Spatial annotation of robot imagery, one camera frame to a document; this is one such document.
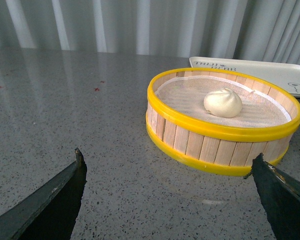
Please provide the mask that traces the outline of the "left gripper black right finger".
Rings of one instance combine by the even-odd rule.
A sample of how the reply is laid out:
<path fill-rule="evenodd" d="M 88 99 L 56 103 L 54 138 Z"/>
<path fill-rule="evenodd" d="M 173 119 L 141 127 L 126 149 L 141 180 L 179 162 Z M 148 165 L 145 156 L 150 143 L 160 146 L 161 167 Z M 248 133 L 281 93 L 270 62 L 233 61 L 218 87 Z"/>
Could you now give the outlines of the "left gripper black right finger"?
<path fill-rule="evenodd" d="M 252 160 L 254 183 L 277 240 L 300 240 L 300 181 L 264 161 L 260 153 Z"/>

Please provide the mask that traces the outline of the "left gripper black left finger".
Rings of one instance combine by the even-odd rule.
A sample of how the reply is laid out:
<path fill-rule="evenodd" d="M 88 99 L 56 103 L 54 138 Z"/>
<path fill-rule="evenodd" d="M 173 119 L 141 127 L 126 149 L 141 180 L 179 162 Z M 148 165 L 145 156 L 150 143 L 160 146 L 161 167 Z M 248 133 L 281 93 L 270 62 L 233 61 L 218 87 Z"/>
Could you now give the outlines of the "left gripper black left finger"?
<path fill-rule="evenodd" d="M 87 176 L 84 156 L 0 216 L 0 240 L 69 240 Z"/>

